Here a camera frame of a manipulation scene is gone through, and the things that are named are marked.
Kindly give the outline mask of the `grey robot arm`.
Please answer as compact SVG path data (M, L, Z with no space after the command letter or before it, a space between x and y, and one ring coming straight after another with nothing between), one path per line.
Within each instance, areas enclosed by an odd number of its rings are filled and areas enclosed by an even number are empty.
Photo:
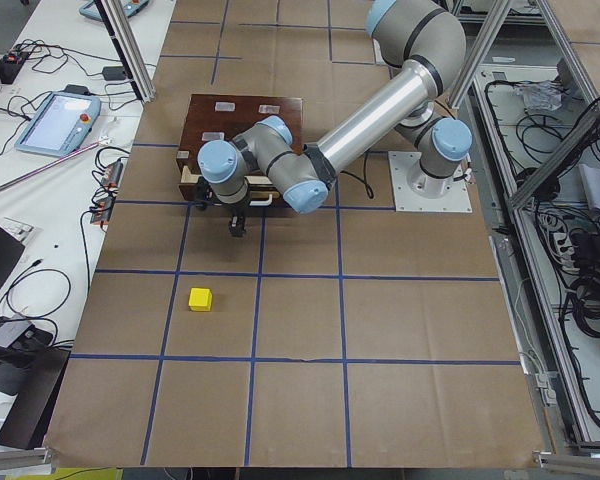
M245 232L249 174L261 172L296 212L310 213L324 203L338 175L390 130L421 153L408 176L412 189L426 198L445 194L472 145L465 123L434 110L435 100L462 67L463 27L432 1L376 1L366 31L397 74L340 125L306 144L302 153L292 151L291 131L278 116L253 124L229 141L207 142L199 150L202 177L231 213L232 236Z

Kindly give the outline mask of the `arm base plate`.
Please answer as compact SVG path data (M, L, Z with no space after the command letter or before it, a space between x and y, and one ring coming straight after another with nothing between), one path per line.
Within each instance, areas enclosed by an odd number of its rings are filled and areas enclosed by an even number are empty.
M462 168L456 165L451 177L428 176L420 165L420 152L388 153L394 205L397 212L470 214L471 201Z

